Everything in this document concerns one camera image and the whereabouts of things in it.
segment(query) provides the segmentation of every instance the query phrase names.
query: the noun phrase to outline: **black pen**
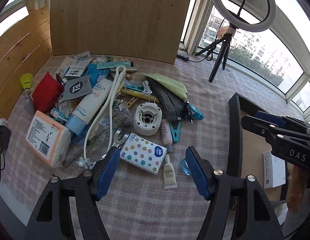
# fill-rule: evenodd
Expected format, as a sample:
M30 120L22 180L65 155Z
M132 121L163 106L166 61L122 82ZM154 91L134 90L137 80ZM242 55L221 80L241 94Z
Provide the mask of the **black pen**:
M65 87L65 84L64 84L63 80L61 79L60 75L58 75L57 73L56 73L56 80L57 80L63 87Z
M193 115L192 115L192 111L191 111L190 106L189 106L189 100L188 100L187 94L186 94L186 97L187 97L186 108L187 108L188 120L190 121L190 124L193 124Z

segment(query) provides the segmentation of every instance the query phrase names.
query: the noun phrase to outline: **yellow shuttlecock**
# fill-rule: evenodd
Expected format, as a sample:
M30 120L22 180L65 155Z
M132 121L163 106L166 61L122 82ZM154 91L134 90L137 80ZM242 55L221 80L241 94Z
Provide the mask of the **yellow shuttlecock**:
M23 76L21 76L21 78L19 79L23 89L25 90L25 92L30 92L30 87L33 81L33 75L30 73L26 73Z

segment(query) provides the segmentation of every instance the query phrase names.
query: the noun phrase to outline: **small cream tube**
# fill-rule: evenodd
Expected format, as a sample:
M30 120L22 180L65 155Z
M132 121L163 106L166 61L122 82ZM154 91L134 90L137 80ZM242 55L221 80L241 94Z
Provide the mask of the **small cream tube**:
M176 188L176 177L173 165L170 163L169 154L165 155L164 165L164 189Z

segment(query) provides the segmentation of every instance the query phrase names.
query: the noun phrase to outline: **tripod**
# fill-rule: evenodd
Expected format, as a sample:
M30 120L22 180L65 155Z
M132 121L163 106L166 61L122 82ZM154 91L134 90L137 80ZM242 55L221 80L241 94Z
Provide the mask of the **tripod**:
M227 62L227 58L229 54L230 43L231 43L233 35L236 32L236 29L237 28L230 23L229 30L223 35L221 39L216 40L215 42L209 44L206 48L202 49L200 52L195 54L195 56L199 56L206 51L210 51L212 53L213 50L216 48L216 45L222 42L215 65L209 76L210 83L213 82L222 59L223 59L223 70L225 70L226 62Z

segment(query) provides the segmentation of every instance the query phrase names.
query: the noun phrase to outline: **red pouch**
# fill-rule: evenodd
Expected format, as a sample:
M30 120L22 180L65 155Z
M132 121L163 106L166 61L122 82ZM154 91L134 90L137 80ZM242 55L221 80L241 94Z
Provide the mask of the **red pouch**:
M63 91L64 87L47 72L32 95L35 110L42 113L49 111Z

